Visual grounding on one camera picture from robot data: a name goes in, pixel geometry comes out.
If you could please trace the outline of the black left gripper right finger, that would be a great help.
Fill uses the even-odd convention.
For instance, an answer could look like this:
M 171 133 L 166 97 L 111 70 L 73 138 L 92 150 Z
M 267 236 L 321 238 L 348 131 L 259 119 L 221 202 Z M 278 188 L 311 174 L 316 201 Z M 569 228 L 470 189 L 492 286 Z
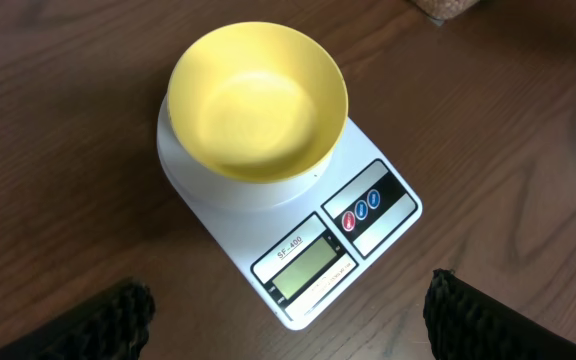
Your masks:
M 576 344 L 436 269 L 423 318 L 438 360 L 576 360 Z

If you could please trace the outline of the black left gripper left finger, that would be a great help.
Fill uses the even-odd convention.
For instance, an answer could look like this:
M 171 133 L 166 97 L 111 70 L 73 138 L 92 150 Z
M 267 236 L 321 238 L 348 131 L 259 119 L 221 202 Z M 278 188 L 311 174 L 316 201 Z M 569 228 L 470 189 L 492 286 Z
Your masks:
M 0 348 L 0 360 L 137 360 L 155 311 L 149 287 L 128 278 Z

